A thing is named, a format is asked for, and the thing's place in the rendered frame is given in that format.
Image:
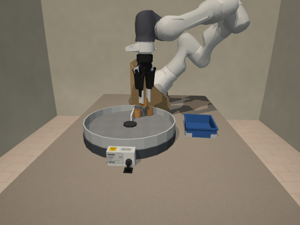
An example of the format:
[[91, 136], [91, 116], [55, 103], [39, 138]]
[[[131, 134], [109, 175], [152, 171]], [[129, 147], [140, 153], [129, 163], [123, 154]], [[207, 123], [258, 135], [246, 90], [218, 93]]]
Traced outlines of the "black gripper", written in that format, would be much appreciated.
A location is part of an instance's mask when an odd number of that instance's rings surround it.
[[150, 102], [150, 90], [154, 87], [156, 67], [152, 66], [152, 54], [137, 54], [137, 67], [133, 70], [135, 88], [139, 90], [139, 103], [143, 104], [144, 77], [146, 81], [146, 98]]

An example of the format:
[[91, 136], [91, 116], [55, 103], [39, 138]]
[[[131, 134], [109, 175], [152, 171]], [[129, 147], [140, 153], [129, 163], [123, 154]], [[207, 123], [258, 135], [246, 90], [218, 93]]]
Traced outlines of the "bronze bushing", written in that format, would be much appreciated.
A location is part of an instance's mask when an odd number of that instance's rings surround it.
[[134, 109], [134, 118], [141, 117], [141, 109]]
[[142, 106], [142, 107], [148, 106], [148, 98], [144, 97], [143, 98], [143, 104], [140, 103], [140, 106]]
[[146, 107], [147, 108], [147, 115], [152, 116], [153, 115], [153, 107]]

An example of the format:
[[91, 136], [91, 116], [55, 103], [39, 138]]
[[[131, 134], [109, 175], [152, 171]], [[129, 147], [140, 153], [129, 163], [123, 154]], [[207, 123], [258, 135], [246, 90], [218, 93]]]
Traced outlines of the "blue open crate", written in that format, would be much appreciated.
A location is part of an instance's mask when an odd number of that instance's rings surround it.
[[218, 127], [212, 115], [184, 114], [185, 136], [217, 139]]

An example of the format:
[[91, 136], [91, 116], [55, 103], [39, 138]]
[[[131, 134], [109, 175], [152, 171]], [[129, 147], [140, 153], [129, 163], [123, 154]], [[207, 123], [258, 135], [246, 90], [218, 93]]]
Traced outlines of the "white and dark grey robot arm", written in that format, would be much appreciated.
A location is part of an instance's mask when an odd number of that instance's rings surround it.
[[[203, 32], [203, 45], [191, 34], [182, 34], [200, 24], [212, 24]], [[161, 70], [155, 71], [154, 86], [167, 95], [173, 82], [186, 70], [186, 57], [197, 67], [206, 67], [216, 45], [230, 34], [246, 30], [249, 25], [249, 16], [240, 0], [206, 0], [196, 10], [180, 16], [160, 17], [153, 10], [143, 10], [135, 18], [135, 44], [125, 49], [126, 52], [151, 54], [157, 50], [154, 48], [155, 39], [174, 41], [180, 36], [174, 58]]]

